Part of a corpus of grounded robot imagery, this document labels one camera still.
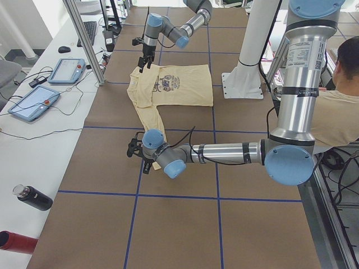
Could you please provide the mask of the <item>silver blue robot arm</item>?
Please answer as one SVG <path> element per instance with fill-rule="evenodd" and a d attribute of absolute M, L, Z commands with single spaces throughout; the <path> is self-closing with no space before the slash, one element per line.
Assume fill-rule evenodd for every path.
<path fill-rule="evenodd" d="M 183 49 L 188 44 L 189 38 L 193 36 L 194 32 L 203 25 L 207 25 L 211 20 L 213 6 L 210 1 L 192 0 L 184 1 L 184 4 L 190 10 L 194 11 L 195 15 L 181 27 L 176 27 L 166 16 L 156 13 L 148 14 L 142 37 L 132 40 L 133 46 L 143 45 L 143 56 L 139 58 L 137 64 L 139 72 L 143 72 L 144 67 L 150 68 L 153 63 L 159 34 L 163 34 L 174 45 Z"/>
<path fill-rule="evenodd" d="M 212 106 L 213 89 L 207 65 L 156 66 L 153 61 L 159 35 L 184 48 L 193 33 L 209 23 L 209 1 L 186 1 L 194 17 L 180 27 L 169 18 L 151 13 L 143 36 L 143 55 L 131 73 L 127 93 L 145 128 L 142 139 L 133 138 L 127 155 L 144 161 L 144 173 L 153 163 L 176 178 L 187 163 L 224 165 L 260 163 L 278 183 L 299 185 L 315 169 L 315 139 L 310 132 L 327 40 L 337 30 L 342 1 L 290 1 L 284 39 L 289 42 L 277 128 L 259 142 L 170 145 L 157 108 L 162 105 Z"/>

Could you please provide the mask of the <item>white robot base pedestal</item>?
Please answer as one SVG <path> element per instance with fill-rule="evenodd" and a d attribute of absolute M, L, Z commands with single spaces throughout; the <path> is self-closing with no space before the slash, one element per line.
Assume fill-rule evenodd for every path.
<path fill-rule="evenodd" d="M 232 72 L 222 73 L 226 99 L 263 98 L 260 62 L 281 4 L 280 0 L 253 1 L 238 64 Z"/>

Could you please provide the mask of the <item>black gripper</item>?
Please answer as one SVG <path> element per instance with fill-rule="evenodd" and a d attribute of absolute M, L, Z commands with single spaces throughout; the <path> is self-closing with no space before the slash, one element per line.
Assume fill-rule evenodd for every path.
<path fill-rule="evenodd" d="M 139 58 L 138 67 L 139 72 L 143 73 L 145 59 L 147 59 L 147 69 L 150 69 L 153 59 L 155 57 L 155 39 L 144 36 L 143 38 L 136 37 L 132 40 L 132 45 L 137 46 L 142 44 L 142 57 Z"/>
<path fill-rule="evenodd" d="M 143 131 L 138 131 L 135 133 L 135 136 L 131 138 L 131 141 L 128 144 L 128 149 L 126 152 L 128 157 L 132 157 L 133 155 L 136 155 L 138 157 L 144 157 L 144 154 L 142 153 L 142 140 L 138 139 L 138 135 L 144 133 L 145 132 Z M 149 174 L 152 164 L 153 164 L 152 160 L 144 160 L 144 166 L 142 172 L 144 174 Z"/>

